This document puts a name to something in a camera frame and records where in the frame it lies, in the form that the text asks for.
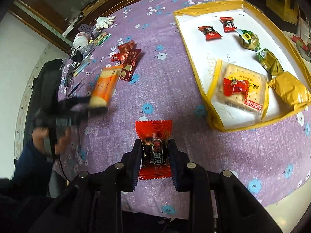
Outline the person's left hand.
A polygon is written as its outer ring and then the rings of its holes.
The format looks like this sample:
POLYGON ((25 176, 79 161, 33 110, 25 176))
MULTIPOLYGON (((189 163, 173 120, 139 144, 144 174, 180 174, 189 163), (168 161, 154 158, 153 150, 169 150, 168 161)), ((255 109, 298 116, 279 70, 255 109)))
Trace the person's left hand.
MULTIPOLYGON (((32 133, 32 141, 34 147, 42 154, 47 155, 47 150, 44 147, 44 138, 49 135, 48 128, 35 128, 32 133)), ((55 144, 55 154, 60 155, 65 153, 68 145, 71 143, 71 129, 68 127, 65 129, 65 135, 63 135, 55 144)))

